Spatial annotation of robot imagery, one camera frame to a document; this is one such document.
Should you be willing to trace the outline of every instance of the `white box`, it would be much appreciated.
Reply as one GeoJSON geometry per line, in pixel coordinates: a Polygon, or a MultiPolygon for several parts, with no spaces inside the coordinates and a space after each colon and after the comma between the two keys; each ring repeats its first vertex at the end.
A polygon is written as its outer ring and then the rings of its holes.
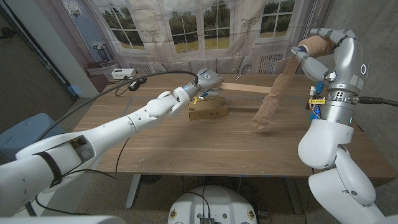
{"type": "Polygon", "coordinates": [[[116,68],[112,72],[112,77],[114,79],[124,79],[124,77],[132,79],[136,74],[137,72],[134,68],[116,68]]]}

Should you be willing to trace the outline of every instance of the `grass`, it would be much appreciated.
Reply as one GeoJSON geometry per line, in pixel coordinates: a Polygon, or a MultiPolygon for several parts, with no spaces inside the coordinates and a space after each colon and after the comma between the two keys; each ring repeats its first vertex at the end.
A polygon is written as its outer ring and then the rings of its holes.
{"type": "MultiPolygon", "coordinates": [[[[199,50],[198,41],[175,44],[175,51],[177,54],[191,52],[199,50]]],[[[206,39],[205,40],[206,50],[217,49],[217,39],[206,39]]],[[[229,48],[229,37],[223,37],[218,39],[218,49],[227,49],[229,48]]]]}
{"type": "MultiPolygon", "coordinates": [[[[286,35],[287,31],[281,31],[281,32],[275,32],[275,37],[282,37],[286,35]]],[[[265,32],[265,33],[260,33],[260,38],[270,38],[272,37],[273,32],[265,32]]]]}
{"type": "MultiPolygon", "coordinates": [[[[130,44],[126,44],[126,43],[123,43],[123,42],[120,42],[120,44],[121,44],[122,47],[124,47],[124,48],[131,49],[130,44]]],[[[140,46],[140,45],[133,45],[132,47],[133,47],[134,49],[136,49],[136,50],[145,50],[145,47],[144,47],[144,46],[140,46]]]]}

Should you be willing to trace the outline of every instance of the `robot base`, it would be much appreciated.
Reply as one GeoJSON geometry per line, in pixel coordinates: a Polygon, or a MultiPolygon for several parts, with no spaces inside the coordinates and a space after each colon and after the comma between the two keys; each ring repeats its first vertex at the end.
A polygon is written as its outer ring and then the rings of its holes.
{"type": "MultiPolygon", "coordinates": [[[[202,195],[203,187],[198,187],[190,192],[202,195]]],[[[168,224],[256,224],[256,215],[251,204],[240,194],[225,187],[209,185],[205,188],[204,198],[209,203],[210,218],[208,218],[208,207],[205,202],[205,217],[203,217],[202,198],[191,193],[183,194],[172,205],[169,213],[168,224]]]]}

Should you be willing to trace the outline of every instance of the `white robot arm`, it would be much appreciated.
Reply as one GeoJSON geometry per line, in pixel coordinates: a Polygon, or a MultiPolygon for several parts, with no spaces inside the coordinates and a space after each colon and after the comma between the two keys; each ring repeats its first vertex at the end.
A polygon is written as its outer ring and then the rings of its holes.
{"type": "Polygon", "coordinates": [[[311,34],[335,43],[335,71],[309,57],[304,48],[292,48],[306,76],[328,82],[329,95],[320,105],[322,116],[311,126],[298,145],[301,160],[314,169],[326,171],[310,176],[308,183],[318,202],[341,223],[376,223],[384,215],[373,203],[374,187],[344,147],[351,142],[352,104],[368,77],[368,60],[352,30],[313,29],[311,34]]]}
{"type": "Polygon", "coordinates": [[[36,142],[16,155],[17,160],[0,166],[0,217],[12,216],[40,192],[57,190],[75,180],[97,158],[136,132],[159,125],[165,115],[176,116],[190,99],[222,81],[204,68],[198,83],[166,91],[143,108],[93,129],[60,134],[36,142]]]}

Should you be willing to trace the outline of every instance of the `wooden stick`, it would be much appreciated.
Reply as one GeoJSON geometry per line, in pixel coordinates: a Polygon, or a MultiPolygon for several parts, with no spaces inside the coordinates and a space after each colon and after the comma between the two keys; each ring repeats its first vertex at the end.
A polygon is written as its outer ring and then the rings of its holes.
{"type": "Polygon", "coordinates": [[[244,85],[225,82],[220,83],[216,88],[221,88],[224,90],[249,91],[255,93],[269,93],[271,91],[271,87],[267,86],[244,85]]]}

